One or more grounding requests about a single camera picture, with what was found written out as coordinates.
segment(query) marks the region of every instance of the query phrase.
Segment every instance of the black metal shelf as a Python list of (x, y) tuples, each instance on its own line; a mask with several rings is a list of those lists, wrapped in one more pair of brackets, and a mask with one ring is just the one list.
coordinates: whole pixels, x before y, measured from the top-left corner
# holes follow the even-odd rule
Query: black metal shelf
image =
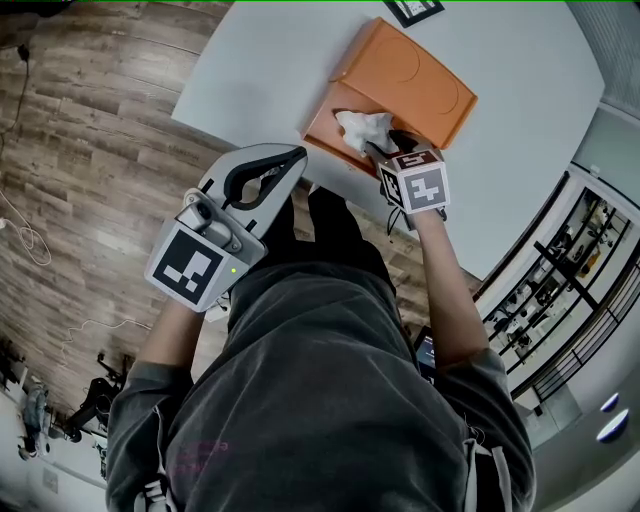
[[(565, 261), (568, 259), (568, 255), (569, 253), (574, 249), (574, 247), (576, 246), (576, 244), (578, 243), (578, 240), (580, 239), (580, 237), (582, 236), (582, 234), (584, 233), (584, 230), (587, 228), (589, 221), (591, 220), (591, 218), (593, 217), (593, 214), (595, 213), (596, 209), (598, 208), (599, 205), (599, 200), (594, 202), (594, 205), (591, 207), (591, 210), (589, 210), (589, 214), (587, 215), (586, 219), (584, 220), (584, 222), (582, 223), (582, 225), (580, 226), (580, 229), (578, 230), (578, 233), (576, 234), (575, 238), (571, 241), (571, 245), (569, 247), (567, 247), (567, 249), (562, 252), (562, 254), (557, 258), (558, 259), (558, 264), (564, 264)], [(615, 216), (615, 209), (611, 212), (611, 215), (609, 216), (609, 219), (607, 220), (608, 224), (603, 225), (603, 229), (601, 230), (600, 233), (597, 234), (596, 238), (594, 239), (594, 241), (592, 242), (592, 244), (590, 245), (590, 249), (588, 251), (585, 251), (585, 254), (587, 255), (586, 258), (583, 255), (583, 258), (581, 258), (579, 260), (579, 262), (575, 263), (575, 265), (578, 268), (581, 268), (582, 265), (584, 265), (584, 263), (586, 262), (586, 260), (589, 258), (589, 255), (591, 254), (591, 251), (593, 251), (595, 245), (597, 245), (598, 240), (600, 239), (600, 237), (602, 236), (602, 233), (604, 233), (606, 231), (606, 227), (608, 227), (608, 225), (611, 224), (611, 221), (613, 219), (613, 217)], [(544, 253), (542, 253), (541, 251), (541, 257), (545, 258)], [(535, 293), (533, 293), (530, 297), (528, 297), (521, 305), (520, 307), (515, 311), (515, 313), (513, 313), (512, 315), (507, 317), (507, 321), (505, 322), (504, 326), (502, 327), (502, 329), (504, 329), (504, 327), (508, 326), (514, 318), (516, 318), (516, 316), (520, 313), (520, 311), (522, 311), (522, 309), (529, 303), (529, 301), (536, 297), (538, 295), (538, 293), (540, 292), (540, 290), (542, 290), (544, 288), (544, 285), (549, 281), (549, 279), (551, 278), (551, 276), (554, 274), (554, 271), (556, 270), (556, 265), (553, 265), (553, 267), (549, 270), (549, 273), (544, 277), (544, 279), (540, 282), (540, 284), (538, 285), (538, 289), (536, 290)], [(557, 298), (557, 296), (559, 295), (559, 293), (562, 293), (562, 291), (564, 291), (564, 289), (567, 287), (568, 283), (565, 283), (562, 287), (562, 290), (560, 290), (560, 292), (556, 293), (555, 297), (553, 300), (550, 300), (549, 303), (547, 303), (542, 311), (539, 314), (544, 313), (547, 309), (549, 309), (549, 306), (553, 303), (553, 301), (555, 300), (555, 298)], [(511, 348), (513, 345), (515, 345), (515, 343), (522, 338), (522, 336), (524, 335), (524, 333), (526, 331), (529, 330), (529, 326), (527, 326), (527, 329), (525, 329), (525, 331), (523, 331), (522, 333), (520, 333), (518, 335), (518, 337), (515, 340), (511, 340), (507, 346), (505, 346), (503, 348), (503, 350), (500, 351), (500, 355), (504, 354), (509, 348)], [(501, 330), (496, 330), (490, 337), (489, 337), (489, 341), (493, 340), (500, 332)]]
[[(580, 197), (578, 197), (578, 199), (576, 200), (575, 204), (573, 205), (573, 207), (571, 208), (571, 211), (569, 212), (569, 214), (567, 215), (567, 217), (564, 219), (564, 222), (562, 223), (562, 226), (566, 226), (569, 223), (569, 220), (571, 219), (571, 217), (573, 216), (573, 214), (575, 213), (575, 211), (578, 209), (578, 206), (580, 205), (581, 201), (584, 199), (585, 194), (587, 193), (587, 188), (583, 189), (582, 192), (580, 193)], [(558, 237), (560, 237), (560, 233), (556, 233), (553, 238), (551, 239), (551, 241), (549, 242), (549, 244), (547, 245), (547, 248), (552, 247), (553, 244), (558, 240)], [(518, 283), (511, 289), (511, 291), (505, 295), (505, 297), (511, 297), (517, 290), (518, 288), (520, 288), (520, 286), (522, 286), (524, 284), (524, 282), (527, 280), (527, 278), (529, 277), (529, 275), (532, 273), (533, 269), (536, 268), (537, 265), (540, 264), (540, 262), (542, 261), (542, 256), (538, 256), (538, 258), (536, 259), (536, 261), (531, 265), (531, 267), (529, 267), (529, 270), (527, 270), (527, 272), (525, 272), (525, 274), (522, 276), (522, 278), (518, 281)], [(496, 311), (498, 311), (498, 309), (500, 308), (500, 306), (502, 306), (502, 304), (504, 303), (504, 299), (502, 301), (500, 301), (498, 303), (498, 305), (496, 307), (493, 308), (493, 310), (491, 311), (491, 313), (489, 313), (484, 320), (482, 321), (483, 323), (485, 323), (487, 321), (488, 318), (490, 318)]]
[[(609, 218), (607, 219), (607, 222), (605, 222), (605, 223), (600, 227), (600, 229), (599, 229), (599, 230), (598, 230), (598, 232), (596, 233), (595, 238), (594, 238), (594, 239), (593, 239), (593, 241), (589, 244), (589, 246), (588, 246), (587, 250), (585, 250), (585, 251), (584, 251), (584, 253), (582, 254), (582, 257), (581, 257), (581, 258), (580, 258), (580, 259), (575, 263), (575, 268), (576, 268), (576, 269), (578, 269), (577, 271), (579, 271), (579, 270), (582, 268), (582, 266), (587, 262), (587, 260), (588, 260), (588, 259), (589, 259), (589, 257), (591, 256), (591, 253), (592, 253), (592, 252), (593, 252), (593, 250), (597, 247), (598, 242), (600, 241), (600, 238), (601, 238), (601, 237), (602, 237), (602, 235), (607, 231), (608, 227), (611, 225), (611, 222), (613, 222), (613, 219), (614, 219), (615, 215), (616, 215), (616, 209), (614, 208), (613, 210), (611, 210), (611, 214), (609, 215)], [(563, 286), (564, 286), (564, 288), (566, 288), (566, 287), (567, 287), (567, 285), (568, 285), (569, 283), (570, 283), (570, 282), (569, 282), (569, 280), (565, 281), (565, 283), (564, 283), (564, 285), (563, 285)], [(548, 308), (548, 307), (549, 307), (549, 305), (550, 305), (551, 303), (553, 303), (553, 301), (554, 301), (554, 300), (556, 300), (556, 299), (558, 298), (558, 296), (560, 295), (560, 293), (562, 293), (562, 291), (559, 291), (559, 292), (555, 295), (554, 299), (553, 299), (553, 300), (550, 300), (550, 301), (549, 301), (549, 303), (548, 303), (545, 307), (546, 307), (546, 308)], [(576, 305), (578, 302), (580, 302), (580, 300), (585, 300), (585, 301), (589, 304), (589, 306), (593, 308), (593, 304), (591, 303), (591, 301), (586, 300), (585, 296), (584, 296), (583, 294), (580, 294), (579, 299), (577, 299), (577, 300), (572, 304), (572, 306), (569, 308), (569, 310), (567, 310), (567, 312), (568, 312), (568, 311), (571, 311), (571, 310), (575, 307), (575, 305)], [(542, 345), (542, 343), (544, 343), (544, 342), (549, 338), (549, 336), (550, 336), (550, 335), (551, 335), (551, 334), (556, 330), (556, 327), (557, 327), (558, 325), (560, 325), (560, 324), (564, 321), (564, 319), (565, 319), (565, 318), (566, 318), (566, 316), (567, 316), (567, 312), (565, 312), (565, 314), (560, 318), (560, 320), (558, 320), (555, 324), (553, 324), (553, 326), (551, 327), (551, 329), (550, 329), (550, 330), (549, 330), (549, 331), (548, 331), (548, 332), (547, 332), (547, 333), (546, 333), (546, 334), (545, 334), (545, 335), (544, 335), (544, 336), (543, 336), (543, 337), (538, 341), (538, 343), (536, 343), (536, 344), (535, 344), (531, 349), (527, 350), (527, 352), (525, 353), (525, 355), (524, 355), (524, 356), (522, 356), (522, 357), (521, 357), (521, 358), (520, 358), (516, 363), (514, 363), (514, 364), (513, 364), (513, 366), (511, 366), (511, 368), (509, 368), (509, 369), (507, 370), (507, 375), (508, 375), (508, 374), (510, 374), (513, 370), (515, 370), (518, 366), (520, 366), (520, 365), (521, 365), (521, 364), (522, 364), (522, 363), (523, 363), (523, 362), (524, 362), (524, 361), (525, 361), (525, 360), (526, 360), (526, 359), (527, 359), (527, 358), (528, 358), (528, 357), (529, 357), (533, 352), (535, 352), (535, 351), (537, 350), (537, 348), (538, 348), (540, 345)], [(522, 337), (522, 336), (523, 336), (523, 335), (524, 335), (524, 334), (525, 334), (525, 333), (526, 333), (530, 328), (531, 328), (531, 324), (527, 325), (527, 328), (526, 328), (526, 329), (524, 329), (524, 330), (519, 334), (518, 338), (516, 338), (516, 339), (514, 339), (514, 340), (510, 341), (510, 342), (509, 342), (509, 343), (504, 347), (504, 349), (503, 349), (502, 351), (500, 351), (500, 355), (504, 354), (504, 353), (505, 353), (505, 352), (506, 352), (510, 347), (512, 347), (512, 346), (516, 343), (516, 341), (517, 341), (520, 337)]]
[[(623, 230), (620, 236), (620, 239), (622, 238), (624, 232), (628, 229), (628, 224), (626, 228)], [(569, 337), (569, 339), (556, 351), (556, 353), (553, 356), (551, 356), (547, 361), (545, 361), (544, 364), (540, 368), (538, 368), (537, 371), (535, 371), (532, 375), (530, 375), (527, 379), (525, 379), (522, 383), (520, 383), (511, 392), (511, 396), (513, 399), (518, 398), (529, 388), (533, 388), (538, 394), (538, 398), (540, 399), (540, 401), (544, 401), (548, 399), (553, 393), (555, 393), (557, 389), (560, 389), (560, 387), (562, 387), (562, 385), (564, 385), (571, 378), (573, 374), (565, 378), (563, 382), (557, 387), (557, 389), (554, 389), (552, 391), (552, 393), (545, 394), (545, 396), (540, 396), (540, 393), (536, 389), (536, 386), (539, 386), (543, 384), (545, 380), (550, 379), (549, 375), (557, 370), (557, 365), (559, 363), (563, 363), (565, 358), (571, 358), (571, 355), (570, 355), (571, 350), (575, 349), (575, 347), (578, 345), (580, 340), (584, 340), (587, 338), (590, 339), (595, 329), (598, 329), (598, 331), (601, 329), (599, 325), (603, 320), (603, 317), (605, 314), (608, 316), (611, 316), (611, 318), (615, 317), (618, 323), (624, 320), (626, 315), (629, 313), (631, 307), (633, 307), (635, 302), (640, 297), (640, 285), (637, 286), (636, 288), (633, 288), (633, 280), (636, 279), (636, 276), (640, 276), (640, 272), (638, 272), (638, 270), (640, 270), (640, 266), (638, 265), (639, 262), (640, 262), (640, 242), (636, 244), (631, 256), (628, 258), (627, 262), (625, 263), (624, 268), (622, 269), (622, 271), (620, 272), (620, 274), (618, 275), (614, 283), (611, 285), (611, 287), (607, 291), (605, 297), (600, 301), (600, 304), (601, 304), (600, 308), (598, 308), (597, 310), (594, 310), (589, 315), (589, 317), (583, 322), (583, 324), (573, 333), (573, 335)], [(587, 285), (587, 287), (590, 287), (591, 284), (593, 283), (595, 283), (595, 279), (593, 279)], [(629, 290), (633, 290), (632, 292), (634, 294), (634, 296), (632, 297), (633, 300), (625, 300), (625, 298), (627, 298), (629, 294)], [(581, 298), (578, 298), (575, 301), (575, 303), (572, 305), (572, 307), (565, 313), (565, 315), (569, 313), (571, 309), (575, 307), (575, 304), (580, 302), (580, 300)], [(615, 311), (614, 313), (611, 313), (611, 314), (607, 312), (607, 310), (609, 310), (611, 307), (613, 307), (614, 310), (616, 310), (617, 307), (620, 305), (622, 306), (620, 308), (620, 312)], [(562, 323), (563, 320), (564, 320), (564, 316), (563, 318), (561, 318), (558, 324)], [(608, 337), (602, 341), (600, 346), (602, 346), (607, 339)], [(589, 355), (589, 358), (593, 357), (593, 354), (595, 354), (595, 351)], [(583, 359), (582, 364), (583, 365), (586, 364), (587, 361), (588, 359), (586, 360)]]
[(534, 384), (534, 389), (541, 401), (551, 397), (589, 362), (636, 304), (640, 297), (640, 272), (638, 272), (638, 269), (634, 268), (632, 270), (628, 282), (629, 286), (627, 287), (625, 283), (624, 296), (618, 302), (621, 308), (620, 312), (616, 311), (616, 313), (619, 314), (616, 315), (607, 307), (600, 318), (594, 322), (594, 326), (598, 326), (598, 328), (589, 329), (587, 334), (565, 354), (563, 359), (566, 361), (560, 360), (561, 364), (555, 366), (555, 371), (551, 369), (544, 375), (546, 380), (540, 379), (540, 382)]
[(587, 286), (586, 286), (587, 290), (589, 290), (591, 288), (591, 286), (593, 285), (593, 283), (595, 283), (598, 280), (598, 277), (600, 277), (600, 274), (602, 273), (602, 271), (605, 269), (605, 267), (609, 263), (609, 260), (613, 256), (613, 253), (616, 252), (616, 250), (618, 249), (618, 246), (622, 243), (622, 240), (624, 239), (624, 235), (627, 232), (627, 230), (629, 229), (629, 226), (631, 226), (631, 221), (627, 220), (627, 222), (625, 222), (624, 227), (622, 228), (622, 231), (620, 231), (620, 234), (618, 235), (618, 239), (616, 240), (616, 243), (613, 244), (613, 247), (609, 251), (609, 254), (607, 254), (607, 257), (602, 262), (602, 265), (600, 265), (600, 268), (598, 269), (598, 271), (591, 278), (591, 280), (587, 283)]

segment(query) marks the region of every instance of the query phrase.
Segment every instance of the picture frame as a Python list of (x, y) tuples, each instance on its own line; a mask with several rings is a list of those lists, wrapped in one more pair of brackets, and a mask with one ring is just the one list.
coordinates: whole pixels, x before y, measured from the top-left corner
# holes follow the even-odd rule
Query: picture frame
[(438, 0), (392, 0), (384, 3), (404, 28), (444, 11)]

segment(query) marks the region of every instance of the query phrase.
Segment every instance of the person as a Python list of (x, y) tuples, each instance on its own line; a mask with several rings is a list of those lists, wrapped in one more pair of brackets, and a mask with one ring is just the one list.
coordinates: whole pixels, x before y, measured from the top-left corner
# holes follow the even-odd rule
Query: person
[(141, 492), (156, 480), (185, 511), (530, 509), (527, 434), (439, 214), (413, 216), (432, 385), (345, 201), (318, 189), (308, 202), (315, 242), (295, 239), (289, 198), (195, 384), (203, 316), (166, 302), (111, 409), (108, 509), (148, 505)]
[(33, 459), (40, 451), (40, 434), (43, 430), (45, 408), (49, 391), (42, 382), (35, 382), (29, 390), (22, 409), (22, 424), (25, 435), (24, 446), (18, 445), (18, 455), (22, 460)]

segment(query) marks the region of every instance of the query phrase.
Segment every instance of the ceiling light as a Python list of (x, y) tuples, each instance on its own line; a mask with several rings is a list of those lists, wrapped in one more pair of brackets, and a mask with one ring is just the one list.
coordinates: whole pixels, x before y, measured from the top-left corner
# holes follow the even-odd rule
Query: ceiling light
[(629, 419), (629, 409), (625, 409), (598, 432), (596, 439), (601, 443), (610, 443), (620, 437)]
[(611, 395), (611, 398), (609, 398), (609, 400), (607, 400), (604, 404), (602, 404), (602, 407), (600, 407), (600, 410), (602, 412), (611, 412), (611, 411), (613, 411), (615, 406), (618, 404), (618, 397), (619, 396), (620, 395), (618, 395), (618, 393), (614, 393), (613, 395)]

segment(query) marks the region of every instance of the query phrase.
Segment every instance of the white wall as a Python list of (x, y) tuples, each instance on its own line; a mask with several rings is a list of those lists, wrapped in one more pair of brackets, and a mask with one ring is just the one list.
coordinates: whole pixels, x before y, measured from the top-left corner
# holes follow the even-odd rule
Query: white wall
[(593, 489), (556, 512), (629, 512), (640, 499), (639, 474), (640, 452)]
[(26, 503), (26, 462), (18, 455), (18, 444), (23, 434), (13, 402), (0, 392), (0, 498), (8, 497), (16, 504)]
[[(49, 439), (50, 453), (23, 461), (18, 456), (22, 435), (18, 409), (0, 394), (0, 493), (26, 510), (42, 512), (106, 511), (106, 483), (93, 438), (83, 434), (78, 444)], [(43, 485), (45, 471), (57, 478), (57, 493)]]
[(598, 62), (606, 84), (603, 100), (640, 119), (640, 9), (633, 2), (567, 5)]
[(601, 106), (573, 159), (640, 204), (640, 121)]
[(606, 344), (567, 383), (584, 413), (600, 407), (640, 364), (640, 300)]
[[(558, 510), (585, 493), (596, 489), (610, 478), (640, 450), (640, 366), (620, 383), (620, 398), (612, 413), (603, 413), (599, 407), (582, 415), (577, 421), (534, 450), (538, 478), (538, 493), (534, 510)], [(596, 435), (613, 415), (629, 408), (631, 414), (627, 429), (611, 444), (599, 443)], [(626, 497), (607, 496), (609, 506), (600, 510), (622, 512), (634, 492), (639, 490), (637, 473), (633, 487), (626, 489)]]

